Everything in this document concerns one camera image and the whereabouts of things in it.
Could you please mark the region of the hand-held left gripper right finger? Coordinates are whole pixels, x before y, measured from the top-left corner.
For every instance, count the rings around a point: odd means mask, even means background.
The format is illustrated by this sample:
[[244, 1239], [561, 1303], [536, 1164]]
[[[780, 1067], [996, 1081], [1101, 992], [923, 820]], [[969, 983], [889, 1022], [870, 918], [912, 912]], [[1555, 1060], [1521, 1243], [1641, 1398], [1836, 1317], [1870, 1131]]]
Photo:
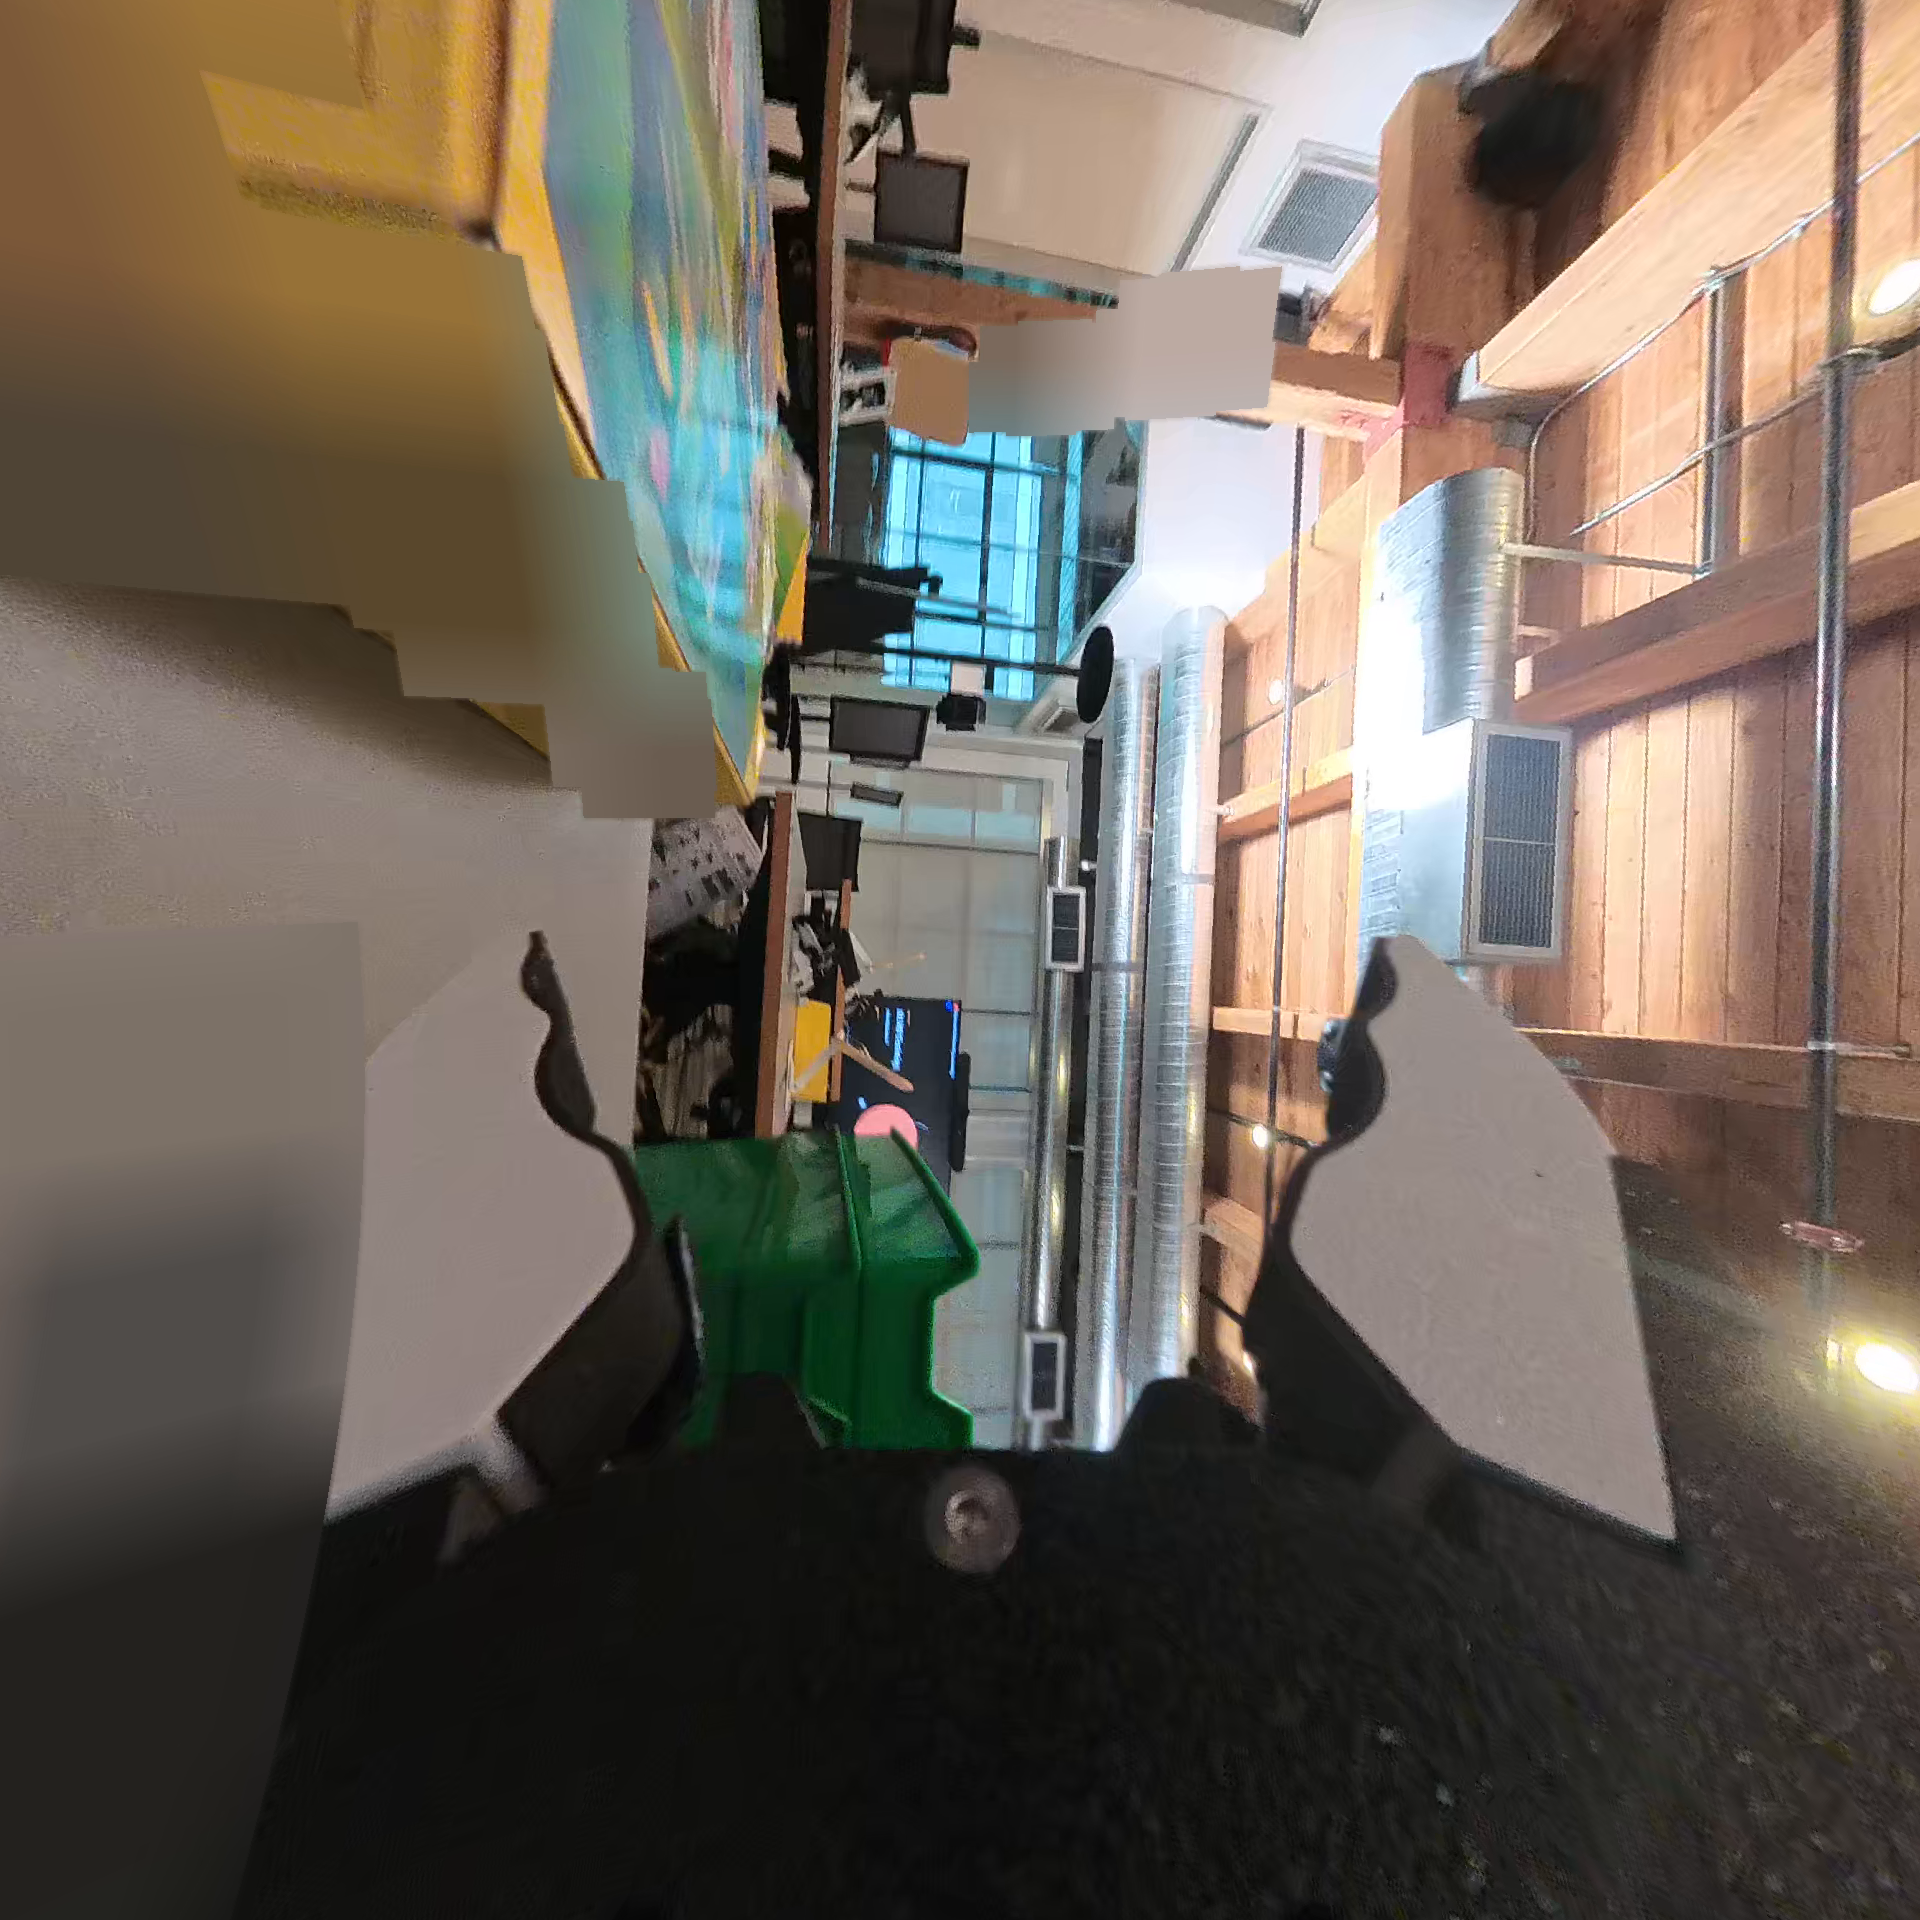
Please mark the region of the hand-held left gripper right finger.
[[1548, 1057], [1412, 935], [1361, 966], [1244, 1348], [1266, 1442], [1404, 1511], [1451, 1520], [1489, 1485], [1677, 1544], [1613, 1154]]

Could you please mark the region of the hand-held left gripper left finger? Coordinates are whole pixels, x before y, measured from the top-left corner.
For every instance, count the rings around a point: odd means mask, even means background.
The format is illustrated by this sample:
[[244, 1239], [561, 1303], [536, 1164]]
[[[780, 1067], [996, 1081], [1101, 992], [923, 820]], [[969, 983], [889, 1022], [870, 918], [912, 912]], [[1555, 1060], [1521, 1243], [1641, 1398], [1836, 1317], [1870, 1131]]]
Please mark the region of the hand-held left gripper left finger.
[[499, 1518], [669, 1448], [706, 1382], [684, 1225], [601, 1126], [555, 951], [489, 945], [376, 1048], [325, 1522]]

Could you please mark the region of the colourful lego set box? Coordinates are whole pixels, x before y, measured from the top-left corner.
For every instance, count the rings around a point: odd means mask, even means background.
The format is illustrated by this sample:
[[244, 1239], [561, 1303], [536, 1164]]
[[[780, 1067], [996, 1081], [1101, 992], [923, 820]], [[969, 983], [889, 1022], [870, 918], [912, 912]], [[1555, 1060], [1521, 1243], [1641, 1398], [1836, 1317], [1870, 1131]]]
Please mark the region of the colourful lego set box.
[[217, 60], [203, 86], [251, 197], [517, 259], [565, 451], [624, 489], [659, 662], [703, 679], [714, 803], [748, 803], [809, 506], [775, 406], [754, 4], [237, 9], [300, 16], [350, 67], [251, 79]]

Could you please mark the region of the green plastic bin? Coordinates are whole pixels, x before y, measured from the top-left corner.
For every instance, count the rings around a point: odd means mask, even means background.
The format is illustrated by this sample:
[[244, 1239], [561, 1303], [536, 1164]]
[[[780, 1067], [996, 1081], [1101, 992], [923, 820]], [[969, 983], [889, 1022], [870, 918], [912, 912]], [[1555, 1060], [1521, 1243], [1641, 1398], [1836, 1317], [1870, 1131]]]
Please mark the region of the green plastic bin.
[[902, 1135], [658, 1142], [633, 1165], [696, 1268], [706, 1378], [684, 1449], [711, 1443], [746, 1375], [784, 1379], [828, 1446], [971, 1448], [971, 1414], [934, 1379], [935, 1309], [977, 1276], [980, 1249]]

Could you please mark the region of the dark lit screen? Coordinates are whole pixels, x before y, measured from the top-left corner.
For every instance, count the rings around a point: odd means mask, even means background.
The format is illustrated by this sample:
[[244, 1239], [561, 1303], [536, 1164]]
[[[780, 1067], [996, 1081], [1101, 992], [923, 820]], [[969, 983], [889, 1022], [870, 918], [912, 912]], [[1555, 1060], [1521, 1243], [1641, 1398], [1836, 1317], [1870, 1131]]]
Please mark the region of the dark lit screen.
[[966, 1168], [971, 1057], [949, 998], [864, 996], [846, 1016], [830, 1124], [850, 1137], [899, 1134], [941, 1187]]

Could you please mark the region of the metal conduit pipe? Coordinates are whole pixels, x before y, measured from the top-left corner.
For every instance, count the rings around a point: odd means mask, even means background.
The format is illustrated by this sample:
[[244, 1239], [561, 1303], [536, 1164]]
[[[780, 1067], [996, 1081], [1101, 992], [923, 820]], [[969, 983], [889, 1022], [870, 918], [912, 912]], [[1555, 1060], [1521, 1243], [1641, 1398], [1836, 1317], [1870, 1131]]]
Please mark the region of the metal conduit pipe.
[[1814, 548], [1814, 673], [1805, 1022], [1805, 1164], [1802, 1291], [1820, 1328], [1837, 1303], [1840, 1228], [1840, 953], [1843, 694], [1850, 637], [1856, 277], [1863, 4], [1836, 4], [1830, 283], [1817, 365], [1820, 494]]

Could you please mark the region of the white vent grille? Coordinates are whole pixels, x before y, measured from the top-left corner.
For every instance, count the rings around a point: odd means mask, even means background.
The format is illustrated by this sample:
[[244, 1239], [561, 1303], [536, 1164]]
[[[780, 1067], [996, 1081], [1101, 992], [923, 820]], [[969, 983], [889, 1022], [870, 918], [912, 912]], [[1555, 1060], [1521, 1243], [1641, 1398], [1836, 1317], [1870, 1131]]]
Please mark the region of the white vent grille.
[[1242, 256], [1263, 267], [1332, 282], [1371, 234], [1380, 162], [1326, 142], [1301, 140], [1286, 158]]

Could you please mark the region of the small black monitor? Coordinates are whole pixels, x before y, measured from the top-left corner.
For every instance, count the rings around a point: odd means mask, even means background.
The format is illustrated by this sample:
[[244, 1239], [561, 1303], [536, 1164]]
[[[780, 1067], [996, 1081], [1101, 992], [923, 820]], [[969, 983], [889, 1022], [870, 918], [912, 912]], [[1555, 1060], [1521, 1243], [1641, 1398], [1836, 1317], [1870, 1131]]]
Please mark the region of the small black monitor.
[[879, 247], [959, 256], [969, 159], [925, 151], [878, 151], [871, 240]]

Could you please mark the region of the narrow round silver duct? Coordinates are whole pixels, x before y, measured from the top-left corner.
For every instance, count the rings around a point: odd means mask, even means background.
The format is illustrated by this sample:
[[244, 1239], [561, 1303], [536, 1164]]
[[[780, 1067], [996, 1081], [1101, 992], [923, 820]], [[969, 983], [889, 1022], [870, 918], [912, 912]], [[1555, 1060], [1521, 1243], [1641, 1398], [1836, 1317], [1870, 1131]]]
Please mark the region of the narrow round silver duct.
[[1153, 666], [1118, 659], [1100, 737], [1072, 1375], [1074, 1442], [1091, 1451], [1118, 1443], [1128, 1409], [1158, 696]]

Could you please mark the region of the wide round silver duct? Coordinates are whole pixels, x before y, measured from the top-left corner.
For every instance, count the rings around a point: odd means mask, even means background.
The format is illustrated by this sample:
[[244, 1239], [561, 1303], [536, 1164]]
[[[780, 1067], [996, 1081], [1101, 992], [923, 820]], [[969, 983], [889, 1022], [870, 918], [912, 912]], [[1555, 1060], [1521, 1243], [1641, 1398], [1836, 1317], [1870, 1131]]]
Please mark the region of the wide round silver duct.
[[1202, 1185], [1211, 1031], [1222, 684], [1227, 615], [1164, 627], [1156, 719], [1136, 1236], [1126, 1401], [1188, 1369], [1198, 1349]]

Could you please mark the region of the rectangular silver duct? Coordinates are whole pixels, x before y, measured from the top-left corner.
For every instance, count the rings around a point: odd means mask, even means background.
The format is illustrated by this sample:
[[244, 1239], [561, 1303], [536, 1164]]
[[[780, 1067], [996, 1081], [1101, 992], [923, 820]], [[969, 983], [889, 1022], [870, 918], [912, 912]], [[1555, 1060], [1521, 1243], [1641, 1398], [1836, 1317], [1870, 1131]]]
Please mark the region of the rectangular silver duct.
[[1451, 473], [1380, 525], [1356, 642], [1357, 956], [1564, 956], [1574, 744], [1516, 719], [1523, 478]]

